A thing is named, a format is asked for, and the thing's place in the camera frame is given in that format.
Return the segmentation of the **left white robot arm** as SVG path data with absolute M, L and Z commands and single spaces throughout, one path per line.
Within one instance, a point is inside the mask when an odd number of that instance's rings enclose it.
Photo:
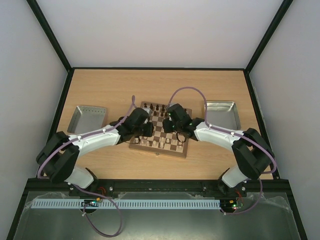
M 92 185 L 97 177 L 88 168 L 76 165 L 78 158 L 100 148 L 116 146 L 134 137 L 151 137 L 154 126 L 150 121 L 152 110 L 147 107 L 134 109 L 127 117 L 83 134 L 67 135 L 63 131 L 55 133 L 36 157 L 41 173 L 53 184 L 62 182 L 82 189 Z

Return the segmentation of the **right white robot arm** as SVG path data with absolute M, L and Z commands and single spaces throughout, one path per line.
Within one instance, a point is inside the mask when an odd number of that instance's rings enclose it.
M 178 103 L 167 108 L 167 114 L 163 120 L 165 133 L 175 132 L 186 140 L 212 143 L 233 152 L 236 165 L 217 180 L 217 189 L 224 196 L 233 193 L 241 182 L 258 179 L 270 164 L 276 166 L 274 153 L 254 128 L 231 130 L 211 125 L 202 118 L 192 119 Z

